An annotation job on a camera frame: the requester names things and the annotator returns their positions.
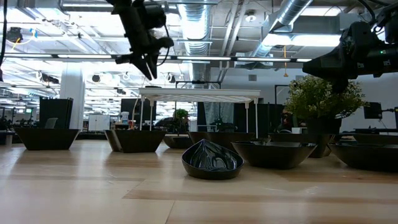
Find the wall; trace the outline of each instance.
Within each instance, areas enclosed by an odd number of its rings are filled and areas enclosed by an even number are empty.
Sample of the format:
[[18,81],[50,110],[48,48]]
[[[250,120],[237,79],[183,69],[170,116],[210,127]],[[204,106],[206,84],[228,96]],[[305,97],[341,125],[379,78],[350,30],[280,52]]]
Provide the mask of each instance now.
[[[218,69],[212,69],[212,80],[215,81],[218,76]],[[274,103],[274,85],[287,85],[296,75],[305,75],[301,69],[288,69],[289,77],[284,77],[285,70],[253,70],[230,69],[224,78],[222,88],[261,90],[261,98],[264,103]],[[256,82],[249,82],[248,75],[257,75]],[[398,84],[398,73],[383,74],[380,78],[373,78],[372,75],[358,77],[356,81],[361,83],[365,100],[369,102],[379,102],[383,109],[394,108],[398,106],[396,97],[396,86]],[[288,88],[279,87],[277,90],[277,103],[283,104],[288,97]],[[387,128],[396,128],[395,114],[391,112],[383,113],[383,123]],[[354,128],[384,128],[384,125],[377,119],[365,119],[363,109],[360,108],[348,118],[345,118],[341,125],[341,131],[352,131]]]
[[[368,102],[381,103],[382,109],[389,109],[398,106],[398,98],[396,97],[396,88],[398,84],[398,73],[388,73],[380,78],[373,76],[362,76],[358,78],[361,83],[362,92],[366,95]],[[384,112],[383,123],[387,128],[396,128],[395,113]],[[365,119],[363,109],[360,108],[348,118],[345,118],[341,124],[342,131],[352,131],[354,128],[384,128],[384,125],[377,119]]]
[[[212,68],[212,81],[216,81],[218,77],[218,68]],[[301,69],[287,69],[288,77],[284,77],[285,69],[281,68],[278,71],[274,69],[255,69],[252,71],[242,68],[230,68],[225,75],[221,87],[226,89],[245,89],[245,90],[261,90],[261,98],[264,103],[275,102],[275,85],[288,85],[292,80],[295,80],[296,75],[305,75]],[[256,82],[250,82],[248,75],[257,75]],[[277,89],[277,103],[283,104],[288,97],[287,87],[278,87]]]

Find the black planter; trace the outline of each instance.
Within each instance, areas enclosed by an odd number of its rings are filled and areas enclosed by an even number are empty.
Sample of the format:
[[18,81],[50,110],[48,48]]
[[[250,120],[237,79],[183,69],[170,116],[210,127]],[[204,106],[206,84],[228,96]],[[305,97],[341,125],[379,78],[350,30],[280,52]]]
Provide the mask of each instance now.
[[350,167],[365,170],[398,172],[398,148],[336,144],[333,153]]
[[322,158],[330,155],[328,143],[330,141],[329,134],[270,134],[271,140],[274,142],[300,142],[302,144],[316,144],[313,152],[309,157]]
[[193,145],[192,140],[188,136],[165,136],[163,141],[171,149],[188,149]]
[[313,118],[306,121],[309,134],[339,134],[341,119]]
[[165,134],[165,131],[105,131],[112,151],[124,153],[155,152]]
[[79,129],[15,128],[27,150],[68,150]]
[[206,139],[215,144],[223,146],[233,152],[236,152],[231,142],[250,141],[254,138],[254,133],[212,133],[212,132],[188,132],[193,143]]
[[383,134],[354,134],[353,136],[358,144],[398,145],[398,136]]
[[204,139],[182,154],[182,164],[192,177],[226,180],[240,173],[243,159],[235,152]]
[[299,142],[232,142],[239,155],[252,166],[276,169],[297,167],[314,150]]

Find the light fixture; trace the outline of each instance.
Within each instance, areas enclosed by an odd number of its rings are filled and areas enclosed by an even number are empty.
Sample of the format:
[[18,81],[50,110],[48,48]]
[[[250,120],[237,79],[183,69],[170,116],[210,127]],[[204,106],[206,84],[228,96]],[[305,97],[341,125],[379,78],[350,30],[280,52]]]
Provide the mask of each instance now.
[[130,75],[128,74],[128,72],[123,74],[123,80],[125,80],[125,81],[130,80]]
[[278,35],[278,34],[268,34],[264,40],[262,40],[262,44],[265,46],[275,46],[275,45],[292,45],[292,40],[287,35]]
[[297,62],[309,62],[311,61],[311,59],[307,59],[307,58],[299,58],[297,59]]
[[231,60],[231,57],[177,56],[177,60],[219,60],[219,61],[229,61],[229,60]]
[[85,54],[58,55],[58,57],[60,57],[60,58],[92,58],[92,59],[112,58],[111,55],[85,55]]
[[254,10],[248,10],[248,11],[246,11],[246,13],[245,13],[245,16],[246,16],[245,20],[248,21],[248,22],[253,22],[253,21],[255,21],[257,17],[256,17],[254,14],[255,14],[255,11],[254,11]]
[[163,60],[165,58],[165,56],[164,55],[160,55],[160,56],[158,56],[157,57],[157,59],[158,60]]
[[41,79],[43,77],[42,71],[37,71],[36,72],[36,78]]
[[290,58],[251,58],[251,57],[238,57],[236,60],[242,62],[290,62]]
[[65,3],[62,5],[62,7],[105,7],[105,8],[112,8],[113,6],[111,4],[68,4]]
[[4,54],[5,57],[12,58],[50,58],[52,55],[50,54]]
[[340,43],[340,35],[296,35],[292,45],[307,47],[336,47]]

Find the fluorescent light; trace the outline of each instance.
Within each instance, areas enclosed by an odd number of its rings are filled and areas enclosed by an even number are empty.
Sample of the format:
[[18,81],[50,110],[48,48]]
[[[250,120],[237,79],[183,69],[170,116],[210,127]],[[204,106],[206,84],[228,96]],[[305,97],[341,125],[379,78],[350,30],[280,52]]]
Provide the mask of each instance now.
[[178,60],[220,60],[229,61],[231,57],[198,57],[198,56],[177,56]]
[[50,58],[52,55],[50,54],[4,54],[5,57],[14,57],[14,58]]
[[299,58],[299,59],[297,59],[297,62],[309,62],[309,61],[311,61],[312,59],[307,59],[307,58]]
[[85,54],[78,54],[78,55],[58,55],[60,58],[92,58],[92,59],[102,59],[102,58],[112,58],[110,55],[85,55]]
[[252,58],[238,57],[236,60],[245,62],[290,62],[290,58]]
[[63,4],[63,7],[113,7],[111,4]]
[[3,106],[4,108],[8,108],[8,109],[25,109],[25,106]]
[[11,86],[0,86],[0,87],[7,87],[7,88],[61,88],[60,86],[29,86],[29,85],[11,85]]
[[292,40],[287,35],[268,34],[262,44],[265,46],[292,45]]
[[308,47],[336,47],[340,43],[340,35],[297,35],[292,45]]
[[157,57],[157,59],[158,60],[163,60],[165,58],[165,56],[164,55],[160,55],[160,56],[158,56]]

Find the wooden table surface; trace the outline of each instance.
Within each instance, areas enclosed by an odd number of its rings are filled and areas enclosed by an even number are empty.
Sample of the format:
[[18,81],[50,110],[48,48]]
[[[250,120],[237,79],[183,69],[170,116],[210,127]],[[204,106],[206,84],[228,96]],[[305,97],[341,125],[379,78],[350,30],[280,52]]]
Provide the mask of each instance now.
[[111,152],[0,147],[0,223],[398,223],[398,176],[351,169],[335,156],[291,170],[245,164],[232,180],[189,177],[183,150]]

